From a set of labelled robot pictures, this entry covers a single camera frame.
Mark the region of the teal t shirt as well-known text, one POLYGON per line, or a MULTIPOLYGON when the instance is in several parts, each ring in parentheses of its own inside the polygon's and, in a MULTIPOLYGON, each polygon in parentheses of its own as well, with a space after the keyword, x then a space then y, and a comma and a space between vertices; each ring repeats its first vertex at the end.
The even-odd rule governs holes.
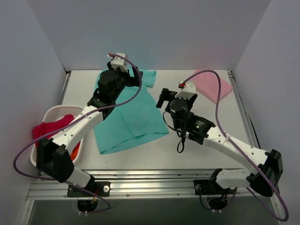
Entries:
POLYGON ((148 92, 156 80, 156 71, 140 69, 142 87, 129 103, 116 107, 94 127, 99 153, 111 154, 154 141, 169 134, 156 101, 148 92))

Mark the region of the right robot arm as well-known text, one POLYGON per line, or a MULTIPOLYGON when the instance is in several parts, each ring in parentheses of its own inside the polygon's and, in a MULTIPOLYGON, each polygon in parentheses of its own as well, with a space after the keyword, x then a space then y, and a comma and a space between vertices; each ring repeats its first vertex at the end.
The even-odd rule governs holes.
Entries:
POLYGON ((202 146, 213 148, 244 166, 243 169, 216 169, 209 178, 208 188, 217 194, 228 188, 251 188, 258 194, 271 197, 283 173, 282 155, 277 150, 266 151, 246 144, 228 134, 213 122, 191 112, 197 94, 163 88, 156 107, 168 102, 165 112, 169 113, 171 129, 181 138, 189 139, 202 146))

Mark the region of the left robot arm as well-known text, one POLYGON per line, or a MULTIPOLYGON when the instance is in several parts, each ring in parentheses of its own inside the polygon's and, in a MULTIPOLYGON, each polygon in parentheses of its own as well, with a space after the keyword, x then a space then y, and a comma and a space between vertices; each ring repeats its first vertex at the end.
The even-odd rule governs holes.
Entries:
POLYGON ((116 100, 125 87, 142 86, 143 73, 132 67, 128 69, 107 64, 108 70, 101 72, 97 88, 82 112, 70 124, 50 138, 42 138, 37 145, 36 167, 56 181, 78 186, 83 196, 90 196, 98 189, 95 178, 76 167, 71 153, 76 145, 97 124, 104 121, 116 107, 116 100))

